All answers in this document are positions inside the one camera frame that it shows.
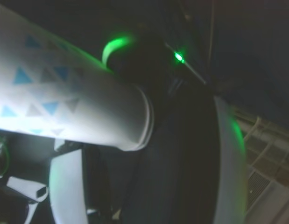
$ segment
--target vent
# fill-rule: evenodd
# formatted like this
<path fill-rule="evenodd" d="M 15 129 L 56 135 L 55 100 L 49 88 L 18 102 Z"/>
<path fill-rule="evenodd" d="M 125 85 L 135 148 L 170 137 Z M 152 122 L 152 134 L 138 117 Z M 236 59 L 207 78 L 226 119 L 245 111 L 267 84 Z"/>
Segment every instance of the vent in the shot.
<path fill-rule="evenodd" d="M 254 172 L 248 180 L 248 205 L 247 210 L 269 185 L 270 180 Z"/>

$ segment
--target vent grille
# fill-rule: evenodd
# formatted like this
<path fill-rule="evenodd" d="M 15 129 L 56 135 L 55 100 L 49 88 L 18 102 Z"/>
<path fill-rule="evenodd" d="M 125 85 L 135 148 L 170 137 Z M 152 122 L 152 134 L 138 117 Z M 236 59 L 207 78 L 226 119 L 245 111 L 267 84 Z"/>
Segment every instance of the vent grille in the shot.
<path fill-rule="evenodd" d="M 270 180 L 254 172 L 248 180 L 248 205 L 247 210 L 269 185 Z"/>

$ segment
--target white cup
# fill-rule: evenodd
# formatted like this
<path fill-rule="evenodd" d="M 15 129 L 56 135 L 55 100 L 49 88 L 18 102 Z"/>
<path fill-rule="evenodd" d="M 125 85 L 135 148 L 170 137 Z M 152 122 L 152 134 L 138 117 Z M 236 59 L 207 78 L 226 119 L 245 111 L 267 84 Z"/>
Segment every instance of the white cup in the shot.
<path fill-rule="evenodd" d="M 145 94 L 101 62 L 0 5 L 0 129 L 138 150 Z"/>

